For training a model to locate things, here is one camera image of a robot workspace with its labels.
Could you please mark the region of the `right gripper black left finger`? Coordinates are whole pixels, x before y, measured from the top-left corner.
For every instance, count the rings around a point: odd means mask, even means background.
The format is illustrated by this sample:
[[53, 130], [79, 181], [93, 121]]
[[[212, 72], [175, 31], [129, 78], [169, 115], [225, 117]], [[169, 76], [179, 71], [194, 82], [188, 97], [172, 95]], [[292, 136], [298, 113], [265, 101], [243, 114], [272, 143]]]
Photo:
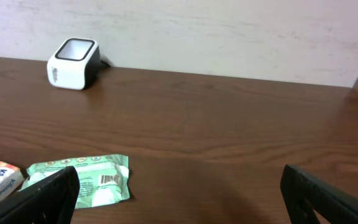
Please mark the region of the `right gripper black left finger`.
[[70, 223], [79, 189], [76, 169], [65, 167], [0, 201], [0, 223]]

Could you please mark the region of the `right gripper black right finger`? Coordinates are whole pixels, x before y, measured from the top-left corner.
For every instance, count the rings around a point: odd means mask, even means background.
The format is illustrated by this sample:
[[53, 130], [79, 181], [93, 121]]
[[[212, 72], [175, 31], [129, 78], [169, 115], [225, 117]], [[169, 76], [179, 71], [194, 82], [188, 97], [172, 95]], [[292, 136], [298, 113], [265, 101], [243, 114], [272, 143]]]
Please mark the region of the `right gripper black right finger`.
[[329, 223], [358, 224], [358, 198], [297, 166], [284, 167], [280, 190], [292, 223], [319, 224], [318, 213]]

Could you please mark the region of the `mint green wet wipes pack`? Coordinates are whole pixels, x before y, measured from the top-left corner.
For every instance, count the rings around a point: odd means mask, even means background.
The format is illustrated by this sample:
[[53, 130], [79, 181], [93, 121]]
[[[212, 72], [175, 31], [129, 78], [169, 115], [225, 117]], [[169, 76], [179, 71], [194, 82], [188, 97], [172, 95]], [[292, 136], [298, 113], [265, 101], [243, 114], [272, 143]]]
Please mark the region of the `mint green wet wipes pack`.
[[27, 168], [29, 177], [23, 182], [21, 189], [68, 166], [76, 169], [80, 183], [76, 209], [110, 205], [130, 198], [127, 185], [129, 158], [122, 154], [75, 157], [32, 164]]

